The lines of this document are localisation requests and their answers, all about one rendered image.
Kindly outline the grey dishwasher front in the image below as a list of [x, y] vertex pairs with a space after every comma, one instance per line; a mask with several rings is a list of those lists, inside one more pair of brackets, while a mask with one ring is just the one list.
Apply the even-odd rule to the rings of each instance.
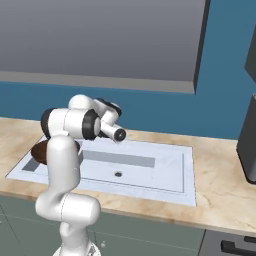
[[198, 256], [238, 256], [223, 253], [220, 244], [222, 240], [234, 241], [237, 247], [246, 248], [246, 245], [239, 244], [239, 240], [243, 237], [241, 235], [206, 230]]

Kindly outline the green base cabinet door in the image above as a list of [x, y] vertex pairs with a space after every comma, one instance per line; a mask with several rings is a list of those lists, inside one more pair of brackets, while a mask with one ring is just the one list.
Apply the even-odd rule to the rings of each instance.
[[53, 256], [61, 245], [58, 222], [38, 216], [32, 200], [0, 196], [0, 206], [25, 256]]
[[107, 213], [89, 230], [102, 256], [198, 256], [205, 233], [203, 229]]

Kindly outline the dark grey tall appliance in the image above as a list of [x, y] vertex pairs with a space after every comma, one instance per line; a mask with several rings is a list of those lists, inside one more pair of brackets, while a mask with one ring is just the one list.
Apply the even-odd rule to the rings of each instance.
[[256, 94], [251, 97], [236, 150], [246, 180], [256, 184]]

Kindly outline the dark grey wall cabinet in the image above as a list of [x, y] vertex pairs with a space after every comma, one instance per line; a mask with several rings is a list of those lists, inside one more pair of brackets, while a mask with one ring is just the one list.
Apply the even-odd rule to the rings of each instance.
[[245, 70], [256, 83], [256, 32], [253, 34], [251, 40], [245, 63]]

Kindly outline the white sink basin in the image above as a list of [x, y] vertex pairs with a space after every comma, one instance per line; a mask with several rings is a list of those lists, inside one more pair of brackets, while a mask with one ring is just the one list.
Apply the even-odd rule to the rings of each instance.
[[[194, 206], [193, 150], [188, 146], [106, 138], [78, 141], [80, 190]], [[48, 184], [47, 166], [26, 154], [8, 179]]]

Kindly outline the brown wooden bowl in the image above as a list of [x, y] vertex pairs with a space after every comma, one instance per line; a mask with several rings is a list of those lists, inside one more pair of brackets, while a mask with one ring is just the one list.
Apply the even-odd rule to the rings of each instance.
[[31, 149], [32, 157], [39, 163], [76, 167], [79, 165], [80, 145], [72, 138], [56, 136], [37, 143]]

